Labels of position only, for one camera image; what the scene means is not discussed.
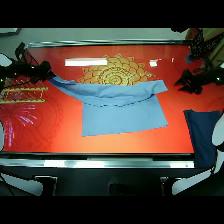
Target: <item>yellow floral pattern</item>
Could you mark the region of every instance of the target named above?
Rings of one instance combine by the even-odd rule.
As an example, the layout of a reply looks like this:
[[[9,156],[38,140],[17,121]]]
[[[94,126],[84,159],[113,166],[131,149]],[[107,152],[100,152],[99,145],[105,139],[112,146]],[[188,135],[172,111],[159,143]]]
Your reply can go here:
[[[123,58],[121,54],[113,58],[103,57],[107,58],[108,64],[83,68],[84,77],[78,82],[129,86],[155,78],[152,73],[144,71],[144,63],[134,62],[134,57]]]

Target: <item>table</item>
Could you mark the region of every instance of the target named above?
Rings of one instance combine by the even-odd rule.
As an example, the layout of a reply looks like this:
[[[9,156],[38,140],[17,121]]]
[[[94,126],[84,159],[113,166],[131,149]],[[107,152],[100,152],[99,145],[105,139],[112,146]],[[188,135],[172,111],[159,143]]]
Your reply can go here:
[[[130,73],[137,73],[133,84],[138,81],[164,80],[168,91],[158,94],[158,99],[168,126],[135,133],[82,137],[81,102],[63,94],[49,82],[44,82],[38,85],[49,88],[44,92],[45,103],[34,104],[32,107],[28,104],[1,107],[2,122],[4,124],[10,119],[14,133],[10,141],[9,138],[5,141],[3,152],[91,155],[98,158],[192,155],[194,151],[183,111],[221,110],[224,105],[224,87],[215,84],[204,86],[201,95],[180,92],[174,87],[184,69],[192,71],[201,66],[200,60],[192,64],[187,64],[184,60],[184,56],[189,52],[187,43],[187,41],[118,40],[29,44],[27,50],[38,63],[43,60],[49,61],[52,71],[64,79],[97,83],[95,77],[100,74],[99,66],[67,67],[65,59],[104,57],[121,69],[125,69],[124,66],[127,68],[125,64],[128,61],[129,69],[132,69],[129,70]],[[112,80],[115,84],[119,84],[116,83],[118,79]],[[192,159],[187,160],[191,163],[186,167],[192,167]],[[141,161],[139,166],[147,167],[148,162],[149,160],[144,165]]]

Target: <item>blue cloth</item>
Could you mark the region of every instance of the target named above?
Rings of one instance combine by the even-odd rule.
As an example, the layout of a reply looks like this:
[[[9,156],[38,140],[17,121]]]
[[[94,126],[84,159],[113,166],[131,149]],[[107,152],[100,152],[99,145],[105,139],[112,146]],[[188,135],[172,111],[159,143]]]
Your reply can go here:
[[[133,86],[81,84],[56,76],[49,80],[83,102],[83,136],[135,132],[167,126],[155,94],[166,91],[162,80]]]
[[[212,144],[215,124],[221,117],[220,111],[195,112],[185,110],[190,137],[195,153],[195,168],[210,168],[216,162],[216,147]]]

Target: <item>gold mandala pattern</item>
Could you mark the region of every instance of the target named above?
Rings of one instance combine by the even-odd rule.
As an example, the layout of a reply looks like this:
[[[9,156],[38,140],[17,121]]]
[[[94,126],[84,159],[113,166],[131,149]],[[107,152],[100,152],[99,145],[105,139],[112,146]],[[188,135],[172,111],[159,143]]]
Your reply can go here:
[[[108,64],[83,68],[84,77],[78,82],[129,86],[155,78],[152,73],[144,71],[144,63],[134,62],[134,57],[123,58],[121,54],[113,58],[103,57],[107,58]]]

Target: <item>red table surface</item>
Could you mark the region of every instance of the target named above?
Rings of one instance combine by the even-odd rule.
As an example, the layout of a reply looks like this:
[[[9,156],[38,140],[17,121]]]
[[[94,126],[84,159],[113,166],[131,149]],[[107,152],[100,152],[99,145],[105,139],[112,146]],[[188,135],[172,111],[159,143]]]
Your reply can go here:
[[[105,54],[109,57],[117,54],[123,58],[134,57],[136,63],[145,63],[145,71],[164,80],[168,88],[168,91],[158,94],[168,126],[134,133],[82,137],[82,103],[44,82],[39,85],[49,87],[44,92],[45,103],[1,105],[4,151],[194,153],[183,111],[223,109],[224,86],[204,86],[201,95],[180,92],[174,87],[184,69],[193,70],[201,65],[201,61],[186,63],[184,56],[189,52],[186,45],[73,46],[31,48],[29,51],[39,63],[49,61],[52,71],[68,80],[77,80],[84,73],[83,67],[65,67],[67,58],[101,58]],[[149,61],[155,59],[160,60],[156,67],[151,67]]]

